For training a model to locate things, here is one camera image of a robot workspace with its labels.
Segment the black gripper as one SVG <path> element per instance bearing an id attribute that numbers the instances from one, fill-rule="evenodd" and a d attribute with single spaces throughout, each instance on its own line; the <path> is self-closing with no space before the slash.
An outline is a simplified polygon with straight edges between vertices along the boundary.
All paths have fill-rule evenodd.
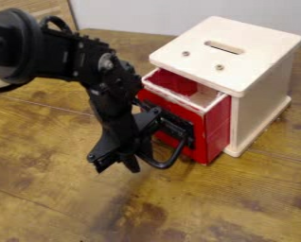
<path id="1" fill-rule="evenodd" d="M 87 161 L 102 173 L 115 163 L 123 163 L 132 173 L 141 171 L 136 155 L 153 157 L 152 135 L 138 129 L 133 102 L 144 89 L 142 78 L 128 61 L 105 53 L 98 61 L 98 82 L 86 86 L 90 105 L 102 124 L 102 138 L 87 155 Z"/>

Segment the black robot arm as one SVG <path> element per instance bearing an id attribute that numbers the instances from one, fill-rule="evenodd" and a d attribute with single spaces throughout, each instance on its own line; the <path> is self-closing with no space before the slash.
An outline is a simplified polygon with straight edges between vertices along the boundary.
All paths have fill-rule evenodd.
<path id="1" fill-rule="evenodd" d="M 71 31 L 58 16 L 38 21 L 21 9 L 0 11 L 0 79 L 18 88 L 35 78 L 77 81 L 103 126 L 103 135 L 87 161 L 98 171 L 114 163 L 137 173 L 138 161 L 166 168 L 153 158 L 149 126 L 161 114 L 158 108 L 134 114 L 142 79 L 129 62 L 101 40 Z"/>

